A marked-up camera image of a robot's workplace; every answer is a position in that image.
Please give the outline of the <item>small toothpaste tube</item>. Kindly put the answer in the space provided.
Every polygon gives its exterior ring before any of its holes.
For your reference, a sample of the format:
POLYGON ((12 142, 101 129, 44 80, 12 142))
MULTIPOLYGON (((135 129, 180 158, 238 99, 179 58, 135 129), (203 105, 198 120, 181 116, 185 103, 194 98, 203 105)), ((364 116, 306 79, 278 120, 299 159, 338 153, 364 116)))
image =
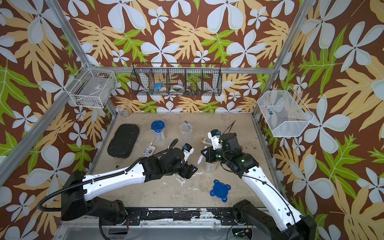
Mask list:
POLYGON ((201 154, 201 155, 199 156, 199 159, 198 159, 197 164, 199 165, 199 164, 203 161, 204 158, 205 158, 205 157, 201 154))

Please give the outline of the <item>blue lid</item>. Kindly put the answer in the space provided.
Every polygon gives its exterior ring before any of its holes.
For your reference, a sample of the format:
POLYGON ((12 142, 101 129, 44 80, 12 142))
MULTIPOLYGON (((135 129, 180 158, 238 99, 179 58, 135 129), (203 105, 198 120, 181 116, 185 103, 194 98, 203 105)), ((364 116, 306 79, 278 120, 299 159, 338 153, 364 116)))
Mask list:
POLYGON ((214 180, 214 186, 210 191, 211 197, 217 197, 222 200, 223 203, 228 201, 229 190, 231 190, 231 186, 221 183, 219 180, 214 180))
POLYGON ((164 128, 165 128, 165 123, 160 120, 154 121, 151 124, 151 129, 156 133, 161 133, 164 128))

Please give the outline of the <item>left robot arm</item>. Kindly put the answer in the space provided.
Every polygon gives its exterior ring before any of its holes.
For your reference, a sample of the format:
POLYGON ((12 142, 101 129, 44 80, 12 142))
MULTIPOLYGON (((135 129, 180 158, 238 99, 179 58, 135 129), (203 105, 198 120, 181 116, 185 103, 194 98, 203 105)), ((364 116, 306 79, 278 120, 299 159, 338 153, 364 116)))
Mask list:
POLYGON ((129 185, 160 180, 164 176, 179 175, 190 179, 198 170, 196 166, 188 164, 194 148, 190 144, 176 148, 177 142, 175 139, 166 150, 139 158, 121 170, 85 176, 75 172, 62 189, 44 197, 37 208, 42 212, 61 212, 62 221, 94 216, 114 224, 121 223, 127 216, 123 202, 102 199, 102 194, 129 185))

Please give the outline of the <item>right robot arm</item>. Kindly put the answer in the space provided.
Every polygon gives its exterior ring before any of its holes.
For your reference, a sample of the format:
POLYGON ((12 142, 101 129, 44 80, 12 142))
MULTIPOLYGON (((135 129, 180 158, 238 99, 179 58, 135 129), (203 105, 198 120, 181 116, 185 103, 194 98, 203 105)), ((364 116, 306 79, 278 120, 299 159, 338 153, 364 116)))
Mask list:
POLYGON ((208 163, 225 164, 259 197, 269 211, 267 214, 248 200, 233 206, 238 223, 257 227, 272 240, 313 240, 317 224, 310 216, 302 215, 273 186, 257 160, 243 152, 235 133, 208 132, 212 146, 201 151, 208 163))

